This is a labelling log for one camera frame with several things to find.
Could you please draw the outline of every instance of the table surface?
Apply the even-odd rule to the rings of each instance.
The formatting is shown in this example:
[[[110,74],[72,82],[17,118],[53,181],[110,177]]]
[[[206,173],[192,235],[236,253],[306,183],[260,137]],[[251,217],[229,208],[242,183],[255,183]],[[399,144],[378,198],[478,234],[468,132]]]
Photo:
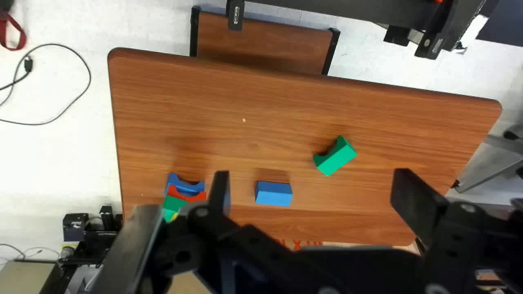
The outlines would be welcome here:
[[[110,54],[125,212],[159,204],[170,172],[231,170],[233,219],[278,239],[411,243],[391,208],[394,168],[447,193],[501,114],[489,100],[116,49]],[[358,157],[331,178],[313,155],[347,136]],[[291,208],[255,204],[290,181]]]

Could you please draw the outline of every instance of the floor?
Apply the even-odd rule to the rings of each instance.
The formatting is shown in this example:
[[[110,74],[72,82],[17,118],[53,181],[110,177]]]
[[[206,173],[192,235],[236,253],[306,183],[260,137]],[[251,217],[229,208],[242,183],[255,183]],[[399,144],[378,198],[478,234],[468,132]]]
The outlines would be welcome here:
[[[54,124],[0,124],[0,242],[23,250],[59,250],[64,214],[97,214],[102,204],[120,208],[108,52],[115,47],[134,47],[188,56],[190,10],[197,3],[224,7],[224,2],[216,0],[17,3],[14,15],[28,31],[28,49],[43,43],[64,43],[77,49],[92,67],[94,83]],[[523,47],[476,41],[466,54],[445,52],[438,61],[425,61],[414,57],[416,46],[383,43],[385,30],[373,23],[254,3],[247,5],[247,12],[300,26],[339,28],[342,38],[331,69],[334,77],[499,100],[504,114],[492,134],[523,119]],[[2,85],[12,79],[22,54],[0,49]],[[17,88],[14,101],[0,110],[0,118],[51,118],[87,82],[82,64],[72,54],[43,49],[33,57],[35,74]],[[522,188],[523,181],[507,175],[466,196],[509,203],[510,198],[522,196]],[[32,255],[56,257],[49,250],[38,252],[33,250]],[[0,265],[2,258],[15,257],[15,252],[0,247]]]

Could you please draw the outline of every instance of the blue block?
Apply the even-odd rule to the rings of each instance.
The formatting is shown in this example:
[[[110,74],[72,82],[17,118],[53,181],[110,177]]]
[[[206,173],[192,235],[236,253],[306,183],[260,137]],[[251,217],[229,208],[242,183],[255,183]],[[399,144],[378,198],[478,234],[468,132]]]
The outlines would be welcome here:
[[[257,183],[257,203],[262,206],[291,206],[293,190],[288,183]]]
[[[185,183],[180,180],[180,177],[177,173],[169,173],[169,178],[167,178],[167,186],[166,186],[166,193],[164,194],[169,194],[169,186],[177,186],[177,190],[187,196],[197,196],[200,194],[201,191],[206,190],[206,183],[205,181],[198,181],[195,185],[192,183]]]

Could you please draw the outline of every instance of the black clamp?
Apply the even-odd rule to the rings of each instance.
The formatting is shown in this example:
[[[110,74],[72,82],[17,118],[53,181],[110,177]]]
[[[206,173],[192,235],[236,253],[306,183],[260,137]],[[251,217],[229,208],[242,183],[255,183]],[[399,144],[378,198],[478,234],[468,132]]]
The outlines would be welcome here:
[[[242,31],[244,28],[244,12],[246,12],[246,0],[228,0],[226,16],[229,30]]]

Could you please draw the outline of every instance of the wire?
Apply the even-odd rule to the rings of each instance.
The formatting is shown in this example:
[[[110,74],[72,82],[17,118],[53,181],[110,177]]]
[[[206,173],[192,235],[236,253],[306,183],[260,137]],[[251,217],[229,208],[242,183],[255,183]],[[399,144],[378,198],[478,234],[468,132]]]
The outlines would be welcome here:
[[[15,82],[2,87],[0,92],[7,90],[7,88],[10,88],[10,87],[14,88],[17,83],[23,82],[30,74],[32,74],[32,72],[27,72],[22,79],[18,79],[18,80],[15,80]]]
[[[51,124],[51,123],[58,121],[59,118],[63,118],[63,116],[69,111],[69,108],[72,108],[72,106],[87,93],[87,90],[92,87],[92,80],[94,80],[92,69],[89,67],[87,61],[85,61],[76,49],[72,49],[72,47],[69,47],[69,46],[64,46],[64,44],[59,44],[59,43],[46,43],[46,44],[40,44],[40,46],[33,47],[32,51],[28,51],[28,52],[18,61],[17,69],[15,69],[15,75],[14,75],[14,82],[12,82],[12,87],[10,87],[10,92],[9,92],[7,98],[0,103],[0,106],[4,106],[4,105],[12,98],[14,90],[15,90],[15,85],[17,85],[20,80],[25,79],[25,77],[23,77],[23,79],[17,80],[18,72],[20,72],[20,67],[25,64],[25,61],[27,61],[35,51],[43,49],[43,47],[63,47],[63,49],[76,54],[76,56],[82,61],[82,64],[85,65],[85,70],[87,70],[89,80],[87,80],[85,88],[81,92],[81,95],[77,95],[77,96],[76,96],[58,116],[54,116],[53,119],[38,121],[38,123],[28,123],[28,121],[12,121],[12,119],[4,119],[4,118],[0,118],[0,123],[17,124],[17,126],[46,126],[46,124]]]
[[[27,258],[27,253],[23,253],[18,247],[14,247],[14,245],[10,245],[10,243],[0,243],[0,247],[9,247],[9,248],[15,250],[17,253],[22,255],[22,260]]]
[[[58,250],[48,248],[48,247],[32,247],[32,248],[28,248],[28,250],[23,250],[23,253],[27,255],[27,258],[41,255],[43,252],[51,252],[51,253],[54,253],[58,258],[61,257],[61,253],[59,253]]]

